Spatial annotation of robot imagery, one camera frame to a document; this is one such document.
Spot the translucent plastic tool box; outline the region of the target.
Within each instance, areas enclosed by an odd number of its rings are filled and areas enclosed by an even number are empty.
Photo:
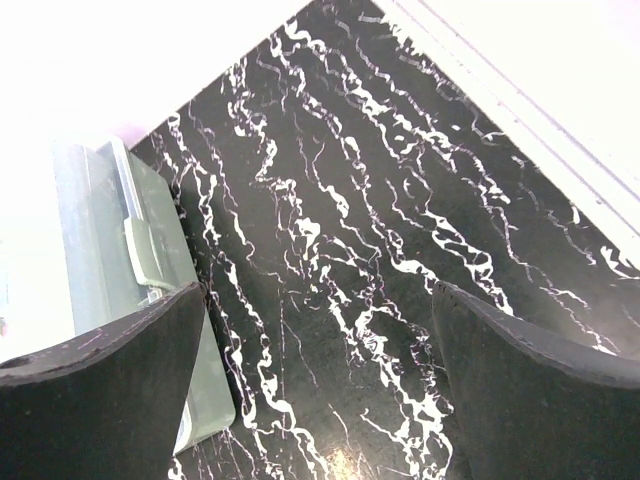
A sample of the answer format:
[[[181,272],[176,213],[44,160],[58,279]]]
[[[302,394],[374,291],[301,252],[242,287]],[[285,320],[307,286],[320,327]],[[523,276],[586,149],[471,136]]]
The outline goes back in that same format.
[[[53,150],[77,335],[196,281],[167,182],[117,137]]]

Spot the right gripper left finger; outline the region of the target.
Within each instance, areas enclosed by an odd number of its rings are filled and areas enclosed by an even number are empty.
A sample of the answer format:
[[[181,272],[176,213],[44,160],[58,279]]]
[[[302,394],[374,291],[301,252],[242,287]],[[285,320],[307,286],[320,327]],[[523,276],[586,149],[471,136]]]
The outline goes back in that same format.
[[[166,478],[204,317],[193,282],[3,362],[2,478]]]

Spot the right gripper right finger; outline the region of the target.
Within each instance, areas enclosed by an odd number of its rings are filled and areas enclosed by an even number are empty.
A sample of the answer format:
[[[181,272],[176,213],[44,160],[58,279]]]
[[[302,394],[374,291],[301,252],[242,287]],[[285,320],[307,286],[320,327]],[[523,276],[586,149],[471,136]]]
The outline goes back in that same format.
[[[432,319],[476,479],[636,479],[639,363],[444,281]]]

